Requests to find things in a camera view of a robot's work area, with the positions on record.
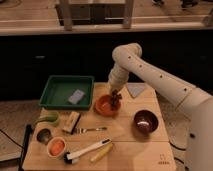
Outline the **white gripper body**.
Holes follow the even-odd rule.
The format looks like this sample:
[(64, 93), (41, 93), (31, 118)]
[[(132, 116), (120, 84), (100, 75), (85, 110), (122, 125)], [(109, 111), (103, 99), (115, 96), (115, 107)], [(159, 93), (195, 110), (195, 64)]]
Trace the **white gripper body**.
[(129, 79), (129, 73), (127, 71), (120, 71), (117, 69), (112, 69), (108, 77), (108, 83), (110, 85), (110, 91), (113, 92), (121, 91), (124, 85)]

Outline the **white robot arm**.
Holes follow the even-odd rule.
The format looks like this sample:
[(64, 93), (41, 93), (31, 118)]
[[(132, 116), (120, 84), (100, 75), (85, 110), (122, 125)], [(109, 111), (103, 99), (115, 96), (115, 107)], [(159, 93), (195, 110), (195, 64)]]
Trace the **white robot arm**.
[(108, 82), (110, 91), (120, 91), (132, 72), (191, 117), (185, 168), (187, 171), (213, 171), (213, 95), (142, 58), (138, 43), (117, 46), (112, 52), (114, 66)]

